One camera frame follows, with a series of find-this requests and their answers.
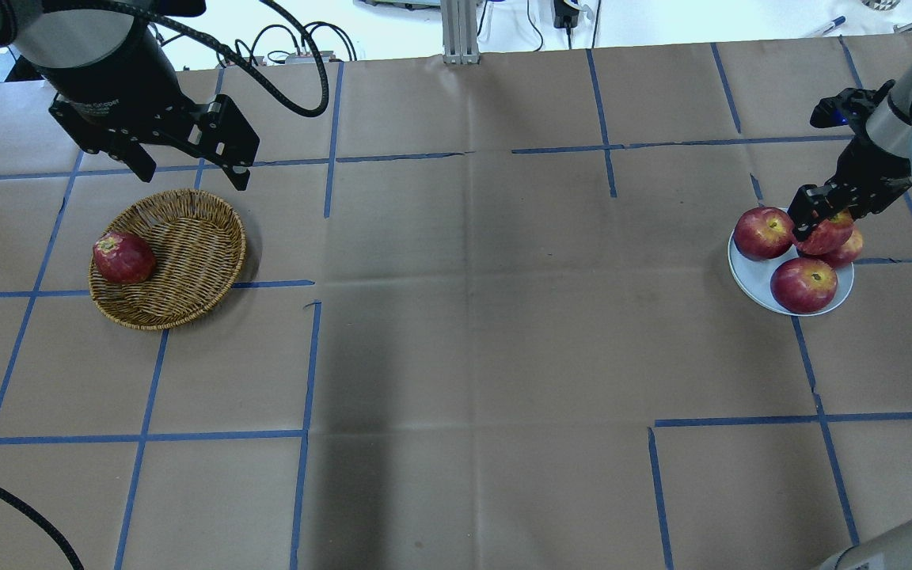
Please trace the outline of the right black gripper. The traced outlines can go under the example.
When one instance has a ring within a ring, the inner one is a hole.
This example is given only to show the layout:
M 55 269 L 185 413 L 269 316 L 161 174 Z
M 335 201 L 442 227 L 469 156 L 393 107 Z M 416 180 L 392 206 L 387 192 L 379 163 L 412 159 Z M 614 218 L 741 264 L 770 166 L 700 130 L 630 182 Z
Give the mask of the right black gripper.
M 841 213 L 852 220 L 882 213 L 911 187 L 907 158 L 887 152 L 866 136 L 854 136 L 825 184 L 797 189 L 788 206 L 793 241 L 806 241 L 823 220 Z

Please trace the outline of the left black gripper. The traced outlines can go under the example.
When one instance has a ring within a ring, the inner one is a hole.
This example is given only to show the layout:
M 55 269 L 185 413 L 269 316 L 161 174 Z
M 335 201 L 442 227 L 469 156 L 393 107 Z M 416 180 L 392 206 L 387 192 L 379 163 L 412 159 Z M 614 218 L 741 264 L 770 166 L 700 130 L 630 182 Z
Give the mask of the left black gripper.
M 36 69 L 55 88 L 48 111 L 86 153 L 104 153 L 151 183 L 149 145 L 175 148 L 249 187 L 260 140 L 227 95 L 198 104 L 148 32 L 81 32 L 36 49 Z

